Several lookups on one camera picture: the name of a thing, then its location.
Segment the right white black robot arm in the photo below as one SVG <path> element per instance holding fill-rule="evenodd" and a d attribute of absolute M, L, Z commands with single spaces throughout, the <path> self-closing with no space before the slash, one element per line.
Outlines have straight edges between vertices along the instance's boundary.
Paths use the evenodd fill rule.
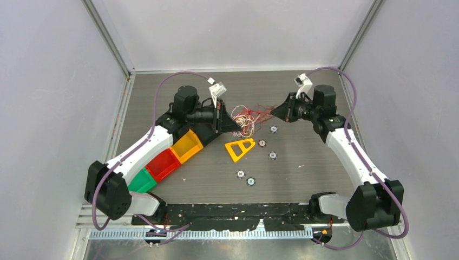
<path fill-rule="evenodd" d="M 271 115 L 285 122 L 312 122 L 314 131 L 338 157 L 355 188 L 351 197 L 335 192 L 313 194 L 309 201 L 312 220 L 320 223 L 329 216 L 339 217 L 357 232 L 399 223 L 404 187 L 400 181 L 387 178 L 364 153 L 345 117 L 337 113 L 332 86 L 315 86 L 312 98 L 290 92 Z"/>

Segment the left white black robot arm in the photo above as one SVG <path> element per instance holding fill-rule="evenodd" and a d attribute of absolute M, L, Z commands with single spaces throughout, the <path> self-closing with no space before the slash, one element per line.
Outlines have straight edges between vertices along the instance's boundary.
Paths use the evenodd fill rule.
<path fill-rule="evenodd" d="M 151 189 L 220 134 L 240 130 L 222 100 L 225 86 L 214 83 L 209 91 L 210 98 L 200 101 L 195 87 L 180 87 L 144 136 L 118 156 L 89 166 L 84 198 L 93 215 L 102 212 L 110 220 L 144 215 L 153 224 L 165 220 L 166 210 Z"/>

